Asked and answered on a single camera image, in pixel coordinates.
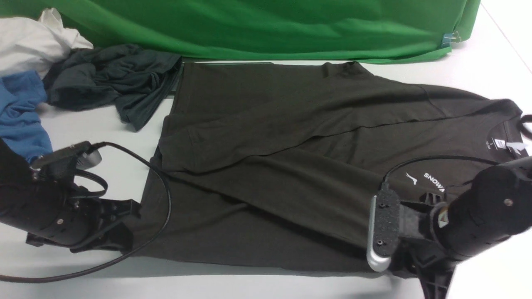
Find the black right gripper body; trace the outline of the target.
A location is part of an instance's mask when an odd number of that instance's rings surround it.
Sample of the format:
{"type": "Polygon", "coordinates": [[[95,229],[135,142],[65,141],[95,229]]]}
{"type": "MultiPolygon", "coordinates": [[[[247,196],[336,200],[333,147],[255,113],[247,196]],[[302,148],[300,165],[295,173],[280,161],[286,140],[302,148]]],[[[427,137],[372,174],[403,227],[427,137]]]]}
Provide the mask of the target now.
{"type": "Polygon", "coordinates": [[[447,207],[440,195],[426,193],[417,201],[401,201],[399,246],[392,257],[391,273],[418,278],[420,267],[453,267],[452,260],[435,235],[437,212],[447,207]]]}

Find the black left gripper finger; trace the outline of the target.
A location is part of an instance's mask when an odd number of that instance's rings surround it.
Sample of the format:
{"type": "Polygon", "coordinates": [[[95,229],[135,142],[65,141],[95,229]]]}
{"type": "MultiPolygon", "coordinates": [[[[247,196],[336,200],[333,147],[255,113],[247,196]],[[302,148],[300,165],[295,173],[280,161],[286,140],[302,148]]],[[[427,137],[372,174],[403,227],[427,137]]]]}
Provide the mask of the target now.
{"type": "Polygon", "coordinates": [[[141,204],[133,199],[100,199],[101,215],[110,220],[120,220],[128,216],[141,218],[141,204]]]}
{"type": "Polygon", "coordinates": [[[36,236],[32,233],[27,234],[25,243],[35,247],[51,245],[60,248],[67,248],[72,253],[81,253],[88,250],[110,250],[127,253],[132,250],[133,241],[133,233],[123,222],[119,221],[90,234],[81,243],[75,245],[63,245],[53,240],[36,236]]]}

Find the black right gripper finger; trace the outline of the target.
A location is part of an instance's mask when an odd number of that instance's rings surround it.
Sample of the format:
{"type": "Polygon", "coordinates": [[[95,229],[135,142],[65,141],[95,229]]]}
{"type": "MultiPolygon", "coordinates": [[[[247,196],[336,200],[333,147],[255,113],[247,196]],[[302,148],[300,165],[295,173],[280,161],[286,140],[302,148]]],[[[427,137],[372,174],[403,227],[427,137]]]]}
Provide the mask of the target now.
{"type": "Polygon", "coordinates": [[[456,267],[420,267],[418,279],[425,299],[446,299],[456,267]]]}

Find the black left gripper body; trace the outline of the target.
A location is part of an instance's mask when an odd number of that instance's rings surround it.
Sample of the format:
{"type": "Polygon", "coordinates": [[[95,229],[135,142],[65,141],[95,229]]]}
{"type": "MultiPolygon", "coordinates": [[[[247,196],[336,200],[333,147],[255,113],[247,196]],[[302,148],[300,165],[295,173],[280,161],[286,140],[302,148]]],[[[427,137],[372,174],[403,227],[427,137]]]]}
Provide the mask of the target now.
{"type": "Polygon", "coordinates": [[[56,182],[8,184],[8,225],[63,245],[105,227],[98,192],[56,182]]]}

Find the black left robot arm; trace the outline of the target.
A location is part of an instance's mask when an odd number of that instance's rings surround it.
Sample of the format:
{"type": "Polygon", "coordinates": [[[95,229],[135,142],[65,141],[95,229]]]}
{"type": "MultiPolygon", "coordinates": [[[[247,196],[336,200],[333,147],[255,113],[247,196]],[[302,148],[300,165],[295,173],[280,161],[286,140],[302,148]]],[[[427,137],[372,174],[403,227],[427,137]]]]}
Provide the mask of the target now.
{"type": "Polygon", "coordinates": [[[27,232],[26,243],[87,250],[133,248],[125,219],[140,217],[132,199],[104,199],[108,183],[88,170],[101,162],[88,141],[28,163],[1,146],[1,223],[27,232]]]}

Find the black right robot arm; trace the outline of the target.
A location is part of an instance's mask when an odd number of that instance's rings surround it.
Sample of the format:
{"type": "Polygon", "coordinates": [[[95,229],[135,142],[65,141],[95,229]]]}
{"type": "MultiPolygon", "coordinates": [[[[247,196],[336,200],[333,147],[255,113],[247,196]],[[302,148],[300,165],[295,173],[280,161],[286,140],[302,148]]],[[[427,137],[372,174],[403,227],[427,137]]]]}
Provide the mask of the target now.
{"type": "Polygon", "coordinates": [[[418,278],[426,299],[444,299],[456,267],[531,227],[531,157],[489,164],[447,202],[426,193],[398,202],[398,246],[388,270],[418,278]]]}

